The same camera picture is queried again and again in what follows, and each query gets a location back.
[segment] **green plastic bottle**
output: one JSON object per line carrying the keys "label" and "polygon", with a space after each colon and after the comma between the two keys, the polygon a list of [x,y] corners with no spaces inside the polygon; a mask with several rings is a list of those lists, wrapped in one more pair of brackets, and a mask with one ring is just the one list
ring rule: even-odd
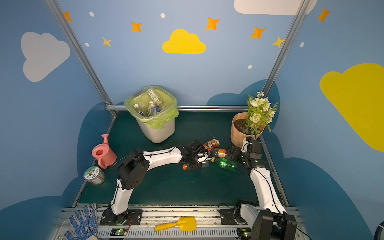
{"label": "green plastic bottle", "polygon": [[238,166],[237,162],[229,159],[225,159],[223,157],[213,157],[212,162],[218,164],[219,167],[228,169],[229,171],[236,172],[236,168]]}

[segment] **green mat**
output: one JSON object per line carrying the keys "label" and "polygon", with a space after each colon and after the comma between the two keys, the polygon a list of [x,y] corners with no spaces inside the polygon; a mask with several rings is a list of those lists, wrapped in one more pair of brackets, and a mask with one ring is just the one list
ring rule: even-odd
{"label": "green mat", "polygon": [[[236,113],[180,112],[175,120],[176,131],[164,142],[152,143],[141,132],[136,120],[128,112],[119,112],[109,134],[108,141],[118,159],[134,148],[142,151],[167,149],[176,144],[189,144],[199,138],[201,143],[212,139],[220,141],[220,148],[231,145],[231,122]],[[116,164],[111,172],[111,180],[116,182]],[[105,169],[108,176],[111,167]],[[244,166],[239,165],[236,172],[219,168],[210,162],[209,167],[197,170],[183,170],[182,163],[168,164],[148,171],[142,184],[135,188],[129,204],[143,205],[234,205],[238,199],[257,201],[255,187]],[[107,204],[111,202],[116,184],[106,181],[99,186],[86,184],[79,203]]]}

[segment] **work glove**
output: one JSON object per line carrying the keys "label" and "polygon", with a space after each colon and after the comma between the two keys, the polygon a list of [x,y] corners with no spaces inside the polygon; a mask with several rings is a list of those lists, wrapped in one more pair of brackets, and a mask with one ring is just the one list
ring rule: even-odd
{"label": "work glove", "polygon": [[73,227],[74,233],[66,231],[64,233],[64,237],[67,240],[97,240],[97,238],[93,235],[96,235],[98,230],[95,208],[96,204],[91,204],[91,206],[85,205],[84,211],[77,210],[74,212],[75,215],[71,215],[68,218]]}

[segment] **yellow star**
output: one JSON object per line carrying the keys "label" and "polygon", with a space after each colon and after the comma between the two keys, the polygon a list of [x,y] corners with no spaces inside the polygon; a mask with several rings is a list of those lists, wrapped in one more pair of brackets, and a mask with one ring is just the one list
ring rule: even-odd
{"label": "yellow star", "polygon": [[318,20],[321,20],[321,22],[323,23],[324,22],[324,19],[327,17],[328,14],[330,14],[331,11],[327,11],[325,8],[323,10],[323,12],[321,13],[321,15],[317,18]]}
{"label": "yellow star", "polygon": [[262,33],[263,33],[264,30],[265,30],[265,28],[264,28],[264,29],[258,29],[257,27],[255,27],[255,32],[254,32],[253,35],[251,36],[251,39],[252,39],[252,38],[258,38],[258,39],[260,39],[260,38],[262,37]]}
{"label": "yellow star", "polygon": [[109,42],[112,41],[112,40],[107,41],[107,40],[105,40],[104,38],[103,38],[103,40],[104,40],[103,45],[108,45],[108,46],[111,48],[111,46],[109,45]]}
{"label": "yellow star", "polygon": [[280,36],[278,36],[278,37],[277,37],[277,42],[274,43],[274,44],[272,44],[272,46],[273,46],[273,45],[277,45],[277,46],[279,46],[279,48],[280,48],[281,43],[284,42],[284,41],[285,41],[285,39],[281,40],[281,39],[280,39]]}
{"label": "yellow star", "polygon": [[64,13],[64,16],[65,16],[65,18],[68,20],[68,21],[72,21],[72,19],[70,18],[70,12],[66,12],[66,13]]}
{"label": "yellow star", "polygon": [[133,26],[132,32],[134,32],[134,31],[141,32],[141,30],[140,30],[141,23],[138,23],[138,24],[133,23],[133,22],[131,22],[131,23],[132,23],[132,26]]}
{"label": "yellow star", "polygon": [[208,26],[205,30],[213,29],[216,31],[216,24],[218,21],[219,21],[219,19],[213,20],[213,19],[208,18]]}

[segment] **container lid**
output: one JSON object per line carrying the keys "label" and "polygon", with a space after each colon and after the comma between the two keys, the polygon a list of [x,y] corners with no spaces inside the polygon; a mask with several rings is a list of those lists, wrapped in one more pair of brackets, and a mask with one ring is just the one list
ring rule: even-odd
{"label": "container lid", "polygon": [[93,166],[93,167],[90,167],[88,168],[85,172],[84,172],[84,179],[85,180],[92,180],[92,179],[95,179],[98,177],[99,173],[100,173],[100,168],[98,166]]}

